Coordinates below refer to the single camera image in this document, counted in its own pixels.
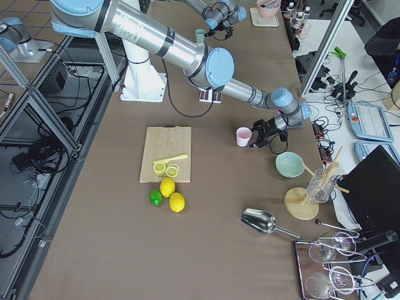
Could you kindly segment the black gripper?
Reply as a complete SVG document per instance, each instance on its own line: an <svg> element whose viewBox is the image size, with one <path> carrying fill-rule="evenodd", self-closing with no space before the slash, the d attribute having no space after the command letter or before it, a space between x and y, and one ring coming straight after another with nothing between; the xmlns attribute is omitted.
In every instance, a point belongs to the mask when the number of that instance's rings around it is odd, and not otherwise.
<svg viewBox="0 0 400 300"><path fill-rule="evenodd" d="M249 145L250 148L263 148L269 143L268 138L278 133L278 127L275 124L274 118L265 121L263 119L253 122L251 127L252 133L257 133L257 137L253 143Z"/></svg>
<svg viewBox="0 0 400 300"><path fill-rule="evenodd" d="M229 39L230 37L233 36L234 28L233 27L224 27L222 25L219 25L215 29L210 29L206 33L206 37L213 37L214 39L217 39L216 37L214 37L214 35L219 31L221 31L221 32L224 31L226 33L224 39Z"/></svg>

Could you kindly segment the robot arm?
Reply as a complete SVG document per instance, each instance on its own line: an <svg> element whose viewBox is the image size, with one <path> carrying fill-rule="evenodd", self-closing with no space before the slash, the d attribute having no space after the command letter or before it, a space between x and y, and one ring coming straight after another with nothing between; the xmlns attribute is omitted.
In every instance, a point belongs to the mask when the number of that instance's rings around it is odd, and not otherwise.
<svg viewBox="0 0 400 300"><path fill-rule="evenodd" d="M238 6L235 1L216 1L212 6L208 6L203 1L187 0L184 1L191 9L196 11L206 23L208 30L204 37L212 37L219 31L225 32L224 40L233 36L234 25L244 21L247 11L244 7Z"/></svg>
<svg viewBox="0 0 400 300"><path fill-rule="evenodd" d="M254 122L251 131L257 132L257 138L253 147L266 146L275 134L285 136L290 127L311 116L308 103L298 101L284 87L267 93L233 79L234 59L228 50L192 42L128 1L51 1L51 9L57 33L93 38L110 32L180 67L197 88L212 89L256 109L277 110L270 120Z"/></svg>

